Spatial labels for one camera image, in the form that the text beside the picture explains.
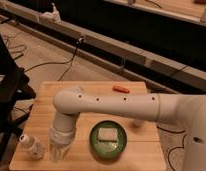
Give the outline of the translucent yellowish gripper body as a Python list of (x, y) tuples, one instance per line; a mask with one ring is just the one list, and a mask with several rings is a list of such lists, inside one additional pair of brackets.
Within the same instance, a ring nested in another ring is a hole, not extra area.
[(50, 159), (57, 163), (63, 160), (75, 138), (75, 131), (61, 132), (51, 127), (49, 129)]

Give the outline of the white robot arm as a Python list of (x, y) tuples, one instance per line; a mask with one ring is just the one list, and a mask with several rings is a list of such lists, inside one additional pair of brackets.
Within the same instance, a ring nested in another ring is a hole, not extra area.
[(82, 113), (111, 114), (163, 124), (181, 124), (188, 133), (183, 171), (206, 171), (206, 94), (95, 95), (80, 87), (58, 91), (53, 98), (54, 120), (50, 140), (58, 146), (72, 143)]

